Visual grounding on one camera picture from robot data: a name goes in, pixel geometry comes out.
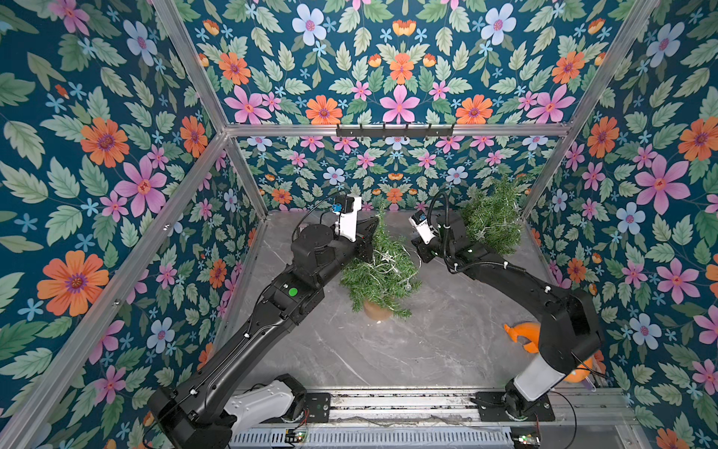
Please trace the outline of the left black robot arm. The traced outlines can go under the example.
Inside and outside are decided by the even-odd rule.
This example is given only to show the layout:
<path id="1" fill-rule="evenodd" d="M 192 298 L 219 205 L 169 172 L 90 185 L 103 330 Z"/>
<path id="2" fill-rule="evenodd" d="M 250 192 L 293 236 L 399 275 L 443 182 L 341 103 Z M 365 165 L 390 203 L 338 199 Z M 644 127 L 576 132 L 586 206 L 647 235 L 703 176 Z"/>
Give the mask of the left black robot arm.
<path id="1" fill-rule="evenodd" d="M 247 321 L 198 371 L 149 401 L 156 424 L 175 448 L 226 448 L 232 437 L 271 419 L 303 423 L 306 388 L 289 374 L 241 395 L 259 361 L 325 297 L 325 286 L 355 260 L 368 261 L 380 220 L 309 224 L 293 240 L 293 260 L 261 292 Z"/>

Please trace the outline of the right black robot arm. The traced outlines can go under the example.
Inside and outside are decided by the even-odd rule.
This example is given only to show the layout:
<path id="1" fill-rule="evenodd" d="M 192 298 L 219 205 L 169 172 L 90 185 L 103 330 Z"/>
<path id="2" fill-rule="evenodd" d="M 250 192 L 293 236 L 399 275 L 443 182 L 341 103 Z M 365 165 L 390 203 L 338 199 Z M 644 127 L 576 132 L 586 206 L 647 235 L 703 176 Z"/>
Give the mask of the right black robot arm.
<path id="1" fill-rule="evenodd" d="M 422 213 L 410 219 L 418 236 L 411 243 L 424 263 L 441 259 L 452 274 L 487 284 L 538 319 L 538 353 L 506 385 L 499 402 L 508 417 L 522 420 L 547 393 L 573 372 L 591 372 L 585 362 L 604 344 L 591 297 L 549 284 L 473 242 L 460 213 Z"/>

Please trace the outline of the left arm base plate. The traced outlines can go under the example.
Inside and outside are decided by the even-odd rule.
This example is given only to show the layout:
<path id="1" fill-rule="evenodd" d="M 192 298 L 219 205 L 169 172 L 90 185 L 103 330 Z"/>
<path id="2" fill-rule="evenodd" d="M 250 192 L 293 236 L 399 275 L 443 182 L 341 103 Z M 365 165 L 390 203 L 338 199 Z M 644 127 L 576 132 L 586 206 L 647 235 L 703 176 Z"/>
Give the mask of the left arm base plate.
<path id="1" fill-rule="evenodd" d="M 325 424 L 329 422 L 332 408 L 332 395 L 327 392 L 309 392 L 304 399 L 307 423 Z"/>

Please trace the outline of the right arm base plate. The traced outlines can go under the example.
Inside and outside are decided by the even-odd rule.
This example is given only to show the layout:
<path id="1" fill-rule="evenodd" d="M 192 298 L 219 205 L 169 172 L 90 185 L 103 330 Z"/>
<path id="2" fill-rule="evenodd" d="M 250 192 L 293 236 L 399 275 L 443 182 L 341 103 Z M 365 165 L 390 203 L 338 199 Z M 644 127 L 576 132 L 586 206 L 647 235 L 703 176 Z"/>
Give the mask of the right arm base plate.
<path id="1" fill-rule="evenodd" d="M 526 401 L 518 393 L 480 391 L 469 400 L 477 406 L 482 422 L 555 422 L 548 395 Z"/>

